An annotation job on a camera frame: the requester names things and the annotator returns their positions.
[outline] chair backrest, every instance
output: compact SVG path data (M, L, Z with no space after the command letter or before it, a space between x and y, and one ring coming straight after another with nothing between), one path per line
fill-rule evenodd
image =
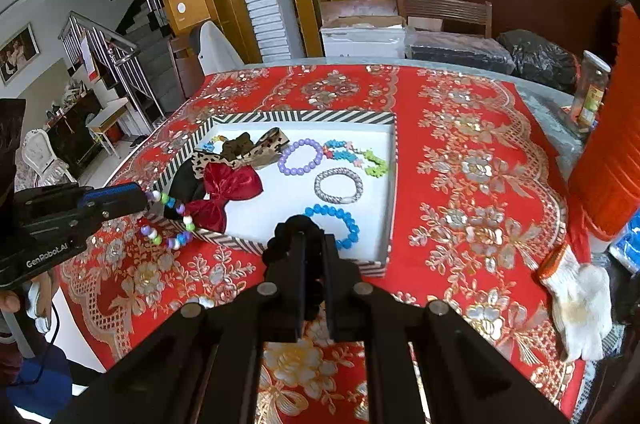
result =
M32 129L24 136L22 159L37 174L42 176L56 158L46 131Z
M213 21L205 22L199 30L198 60L205 76L222 71L240 70L244 67L244 62L236 49Z
M398 15L409 18L454 20L484 26L484 37L491 38L491 3L458 0L396 0Z
M178 79L180 89L184 94L184 99L186 100L202 86L204 82L204 72L202 71L198 56L191 48L188 34L169 39L167 43L169 45L169 53L171 54L174 73Z

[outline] blue bead bracelet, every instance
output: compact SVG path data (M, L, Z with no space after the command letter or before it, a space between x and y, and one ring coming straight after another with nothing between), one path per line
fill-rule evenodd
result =
M320 205L316 203L313 207L307 207L305 209L305 216L311 218L314 214L321 214L322 216L335 216L341 219L349 229L349 235L344 239L337 239L335 241L335 247L340 249L350 249L351 246L358 241L358 233L360 227L356 225L355 220L351 217L349 211L344 209L336 209L335 207L329 207L328 205Z

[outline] ornate white chair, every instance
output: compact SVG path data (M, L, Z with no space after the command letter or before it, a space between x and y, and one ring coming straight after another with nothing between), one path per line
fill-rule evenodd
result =
M59 184L65 175L70 182L77 182L69 166L53 152L49 136L42 129L32 129L24 136L22 159L38 174L37 186Z

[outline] black scrunchie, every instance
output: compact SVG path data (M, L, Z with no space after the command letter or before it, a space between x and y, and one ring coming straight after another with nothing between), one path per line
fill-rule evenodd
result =
M182 203L189 203L191 200L202 200L206 191L204 181L198 180L193 174L191 159L185 160L174 175L174 181L169 189L169 196L177 198ZM165 206L164 217L166 219L182 219L182 216L175 212L175 209Z

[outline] red bow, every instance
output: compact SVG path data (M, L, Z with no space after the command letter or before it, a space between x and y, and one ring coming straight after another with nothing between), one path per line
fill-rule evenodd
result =
M209 200L193 200L186 207L194 224L203 229L225 232L225 205L229 200L249 200L262 191L262 182L252 166L234 169L210 162L204 169L204 188Z

